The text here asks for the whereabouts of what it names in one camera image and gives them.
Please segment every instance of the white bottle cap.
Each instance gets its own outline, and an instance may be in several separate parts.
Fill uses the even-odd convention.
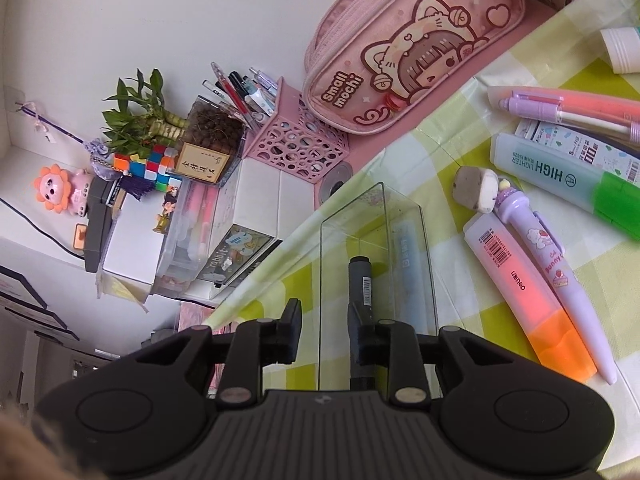
[[[640,32],[637,28],[605,28],[600,33],[607,47],[613,72],[640,72]]]

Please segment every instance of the orange lion mane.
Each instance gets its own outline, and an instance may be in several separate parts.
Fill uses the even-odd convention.
[[[49,175],[57,175],[63,182],[62,200],[57,205],[49,202],[46,198],[43,197],[42,193],[40,193],[40,184],[42,184],[42,179]],[[71,196],[71,183],[69,182],[69,173],[67,170],[60,169],[59,165],[53,164],[50,168],[47,166],[41,168],[40,176],[33,181],[33,187],[37,190],[36,200],[38,202],[44,202],[44,207],[47,208],[47,211],[53,210],[56,213],[62,213],[69,207],[69,197]]]

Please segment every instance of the purple tassel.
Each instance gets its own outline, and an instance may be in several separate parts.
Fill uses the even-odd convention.
[[[139,176],[127,175],[120,179],[120,187],[136,200],[140,200],[156,188],[156,183]]]

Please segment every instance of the lucky bamboo plant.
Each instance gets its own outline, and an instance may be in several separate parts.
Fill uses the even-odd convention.
[[[164,80],[160,71],[153,70],[149,82],[138,70],[135,81],[137,88],[127,86],[118,79],[117,94],[105,101],[117,101],[118,109],[103,112],[108,128],[108,146],[112,153],[135,155],[147,158],[155,144],[172,145],[184,133],[187,120],[172,114],[164,108],[162,86]],[[129,107],[131,103],[142,108],[142,114],[135,114]]]

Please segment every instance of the barcode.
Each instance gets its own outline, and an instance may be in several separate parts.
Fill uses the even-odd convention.
[[[637,162],[631,163],[631,170],[629,171],[629,176],[626,178],[629,182],[633,183],[636,181],[636,176],[638,175],[638,168],[640,168],[640,164]]]
[[[511,253],[504,247],[502,240],[495,235],[493,229],[489,229],[480,237],[480,243],[484,245],[484,250],[491,256],[498,267],[511,256]]]
[[[362,303],[364,306],[371,306],[371,278],[362,277]]]

